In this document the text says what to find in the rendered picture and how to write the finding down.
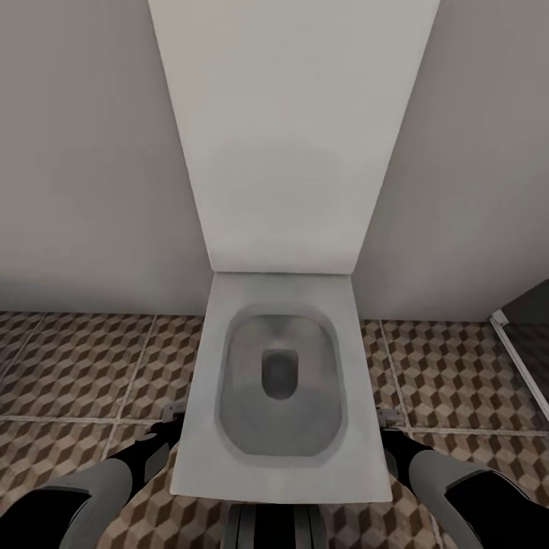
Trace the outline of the robot trunk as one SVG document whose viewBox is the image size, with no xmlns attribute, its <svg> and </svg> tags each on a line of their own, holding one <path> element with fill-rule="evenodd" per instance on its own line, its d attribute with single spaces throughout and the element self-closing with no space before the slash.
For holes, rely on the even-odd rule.
<svg viewBox="0 0 549 549">
<path fill-rule="evenodd" d="M 325 519 L 316 504 L 232 505 L 220 549 L 329 549 Z"/>
</svg>

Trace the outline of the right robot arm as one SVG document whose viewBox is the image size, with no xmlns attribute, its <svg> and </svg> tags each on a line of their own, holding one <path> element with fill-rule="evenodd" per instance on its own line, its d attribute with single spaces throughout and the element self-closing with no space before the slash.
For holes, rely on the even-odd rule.
<svg viewBox="0 0 549 549">
<path fill-rule="evenodd" d="M 515 481 L 483 464 L 439 453 L 387 422 L 399 409 L 376 409 L 387 471 L 440 523 L 458 549 L 549 549 L 549 509 Z"/>
</svg>

